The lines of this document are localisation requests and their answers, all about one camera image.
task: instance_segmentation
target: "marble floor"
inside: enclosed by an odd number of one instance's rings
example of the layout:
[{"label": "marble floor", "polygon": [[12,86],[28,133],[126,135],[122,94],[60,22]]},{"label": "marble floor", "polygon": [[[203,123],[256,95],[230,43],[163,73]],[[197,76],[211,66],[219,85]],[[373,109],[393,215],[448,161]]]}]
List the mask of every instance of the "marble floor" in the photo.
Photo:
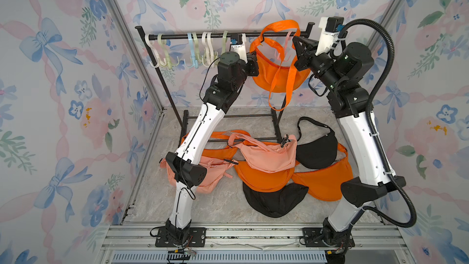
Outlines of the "marble floor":
[{"label": "marble floor", "polygon": [[[196,115],[199,108],[190,107],[190,115]],[[228,114],[258,114],[269,113],[268,108],[236,107],[231,108]],[[324,124],[331,126],[335,131],[337,140],[345,147],[347,143],[340,130],[340,127],[327,107],[287,107],[280,122],[282,134],[298,135],[296,123],[301,116],[309,116]],[[189,121],[191,128],[194,119]],[[323,136],[327,130],[319,128],[303,121],[301,124],[302,139],[301,144],[311,142]],[[216,131],[226,131],[233,129],[246,130],[253,137],[273,137],[273,123],[271,117],[255,118],[224,118],[216,127]],[[146,169],[142,185],[138,190],[135,202],[134,214],[128,216],[130,221],[166,221],[173,208],[175,187],[167,180],[166,169],[160,168],[159,161],[164,158],[168,151],[177,149],[180,134],[179,123],[171,109],[167,110],[163,122],[158,132],[155,149]],[[223,148],[224,143],[208,143],[207,148]],[[239,150],[234,159],[243,160]],[[352,165],[354,176],[358,175],[356,163],[351,155],[349,161]],[[308,168],[298,165],[296,172],[310,171]],[[331,214],[338,202],[320,201],[309,194],[290,213],[280,218],[267,217],[252,209],[244,197],[242,181],[237,176],[233,168],[227,170],[233,175],[232,179],[222,178],[214,191],[210,194],[196,193],[196,200],[192,205],[193,222],[284,222],[284,223],[320,223],[325,217]],[[368,211],[361,217],[359,222],[380,222],[381,218]]]}]

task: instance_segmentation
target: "black corrugated cable conduit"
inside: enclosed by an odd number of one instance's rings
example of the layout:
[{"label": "black corrugated cable conduit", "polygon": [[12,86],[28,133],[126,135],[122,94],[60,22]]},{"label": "black corrugated cable conduit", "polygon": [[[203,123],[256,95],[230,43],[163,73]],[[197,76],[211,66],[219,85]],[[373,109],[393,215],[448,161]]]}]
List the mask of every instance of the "black corrugated cable conduit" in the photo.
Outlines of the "black corrugated cable conduit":
[{"label": "black corrugated cable conduit", "polygon": [[[409,221],[407,221],[405,223],[402,223],[402,222],[399,222],[399,221],[396,221],[396,220],[390,218],[388,215],[384,214],[383,212],[381,212],[380,210],[378,210],[375,207],[365,206],[365,207],[363,207],[363,209],[375,212],[376,214],[380,215],[382,218],[384,218],[385,220],[389,221],[390,223],[392,223],[396,226],[409,228],[409,227],[414,226],[414,224],[417,222],[417,213],[416,213],[414,204],[410,200],[407,193],[396,182],[396,179],[394,178],[394,176],[392,174],[390,174],[391,169],[389,167],[389,163],[388,163],[387,158],[386,158],[386,153],[384,152],[383,145],[381,144],[381,140],[379,139],[379,136],[377,135],[378,131],[376,130],[376,127],[373,123],[372,115],[371,115],[372,109],[373,109],[373,99],[376,96],[376,93],[378,92],[381,85],[383,85],[384,80],[386,79],[387,75],[389,74],[389,72],[391,70],[391,67],[393,66],[394,55],[395,55],[394,44],[393,44],[393,41],[391,39],[391,36],[386,31],[386,29],[384,29],[383,26],[381,26],[380,24],[378,24],[375,21],[368,20],[368,19],[356,19],[356,20],[350,21],[348,24],[343,26],[342,30],[339,33],[338,38],[339,39],[345,38],[345,36],[347,35],[346,34],[347,29],[349,27],[355,26],[355,25],[365,25],[365,26],[369,26],[369,27],[373,28],[375,31],[377,31],[381,35],[381,37],[383,37],[384,43],[386,44],[386,48],[387,48],[386,66],[384,67],[383,73],[379,77],[378,82],[376,83],[376,85],[374,86],[373,90],[371,91],[371,93],[368,97],[368,100],[366,102],[365,114],[366,114],[366,121],[368,123],[368,126],[370,127],[371,132],[372,132],[373,140],[375,142],[376,148],[378,149],[379,157],[381,158],[381,161],[383,162],[384,170],[385,170],[386,173],[388,173],[387,176],[389,177],[389,180],[391,181],[391,183],[396,187],[396,190],[399,192],[399,194],[401,194],[402,198],[404,198],[404,201],[407,203],[407,206],[408,206],[409,211],[410,211],[410,219],[409,219]],[[337,44],[338,44],[338,42],[335,42],[332,45],[332,47],[335,48],[337,46]],[[342,49],[344,49],[345,40],[342,40],[341,44],[342,44]],[[337,56],[334,55],[334,50],[331,50],[330,56],[333,59],[337,59]]]}]

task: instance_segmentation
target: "black mounting plate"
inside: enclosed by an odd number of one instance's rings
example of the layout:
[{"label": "black mounting plate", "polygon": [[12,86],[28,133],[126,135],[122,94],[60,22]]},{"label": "black mounting plate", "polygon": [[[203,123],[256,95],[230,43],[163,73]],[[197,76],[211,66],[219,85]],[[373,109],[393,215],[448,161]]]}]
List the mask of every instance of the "black mounting plate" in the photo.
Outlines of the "black mounting plate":
[{"label": "black mounting plate", "polygon": [[[188,239],[191,241],[187,244],[184,243],[184,246],[189,248],[203,248],[205,246],[205,233],[207,229],[205,227],[190,227]],[[157,248],[174,248],[180,247],[181,243],[176,242],[173,237],[171,237],[166,228],[158,229],[158,235],[156,236],[155,247]]]},{"label": "black mounting plate", "polygon": [[[317,241],[313,242],[314,238],[317,238],[321,235],[321,230],[322,227],[303,227],[303,238],[304,238],[304,243],[306,244],[306,247],[311,248],[311,247],[330,247],[330,248],[337,248],[340,247],[340,244],[337,244],[336,246],[328,246],[324,243],[322,239],[319,239]],[[353,240],[353,237],[350,236],[349,239],[349,248],[354,247],[355,242]]]}]

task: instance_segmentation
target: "rack leg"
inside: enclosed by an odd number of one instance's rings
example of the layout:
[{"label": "rack leg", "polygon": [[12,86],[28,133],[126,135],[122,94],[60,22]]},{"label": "rack leg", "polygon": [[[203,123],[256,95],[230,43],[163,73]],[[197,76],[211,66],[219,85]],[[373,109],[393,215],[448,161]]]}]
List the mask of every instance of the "rack leg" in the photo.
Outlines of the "rack leg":
[{"label": "rack leg", "polygon": [[271,108],[270,114],[272,114],[273,130],[275,132],[275,137],[277,138],[277,143],[281,143],[282,134],[280,132],[280,128],[278,127],[277,112]]},{"label": "rack leg", "polygon": [[[283,98],[283,103],[282,103],[282,107],[281,107],[281,108],[284,108],[286,103],[287,103],[287,96],[285,95],[285,98]],[[280,113],[278,114],[277,125],[280,124],[280,119],[282,118],[282,114],[283,114],[284,110],[280,111]]]},{"label": "rack leg", "polygon": [[169,92],[168,86],[166,85],[165,79],[163,78],[163,75],[161,74],[160,68],[156,66],[156,58],[153,54],[153,51],[151,50],[150,47],[148,47],[148,45],[145,42],[144,29],[142,28],[142,26],[136,26],[135,29],[137,29],[138,34],[140,35],[140,38],[142,39],[145,45],[145,48],[147,49],[148,55],[151,59],[151,63],[155,67],[156,73],[158,74],[158,78],[160,79],[161,85],[163,85],[163,89],[165,90],[166,96],[168,96],[169,103],[171,104],[171,107],[173,108],[174,114],[176,115],[176,118],[179,121],[181,128],[183,128],[182,120],[181,120],[181,117],[179,116],[179,113],[177,112],[176,106],[174,105],[173,97],[171,96],[171,93]]},{"label": "rack leg", "polygon": [[179,136],[179,144],[182,144],[182,138],[187,134],[187,125],[189,123],[189,110],[184,110],[184,114],[182,116],[182,126],[181,126],[181,135]]}]

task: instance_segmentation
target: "black bag strap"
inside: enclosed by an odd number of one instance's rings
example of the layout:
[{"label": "black bag strap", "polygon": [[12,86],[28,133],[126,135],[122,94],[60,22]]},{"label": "black bag strap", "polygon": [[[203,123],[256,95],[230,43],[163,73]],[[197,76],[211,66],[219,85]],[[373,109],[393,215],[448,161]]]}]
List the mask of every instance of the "black bag strap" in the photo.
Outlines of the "black bag strap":
[{"label": "black bag strap", "polygon": [[320,127],[325,127],[325,128],[328,128],[332,133],[333,135],[335,135],[335,132],[331,129],[330,126],[328,125],[325,125],[323,123],[320,123],[319,121],[317,120],[314,120],[310,117],[307,117],[307,116],[302,116],[300,117],[300,119],[298,120],[298,123],[296,124],[296,126],[298,127],[298,132],[299,132],[299,135],[298,135],[298,138],[296,139],[296,141],[299,141],[301,139],[301,128],[300,128],[300,121],[302,120],[308,120],[309,122],[311,122],[312,124],[316,125],[316,126],[320,126]]}]

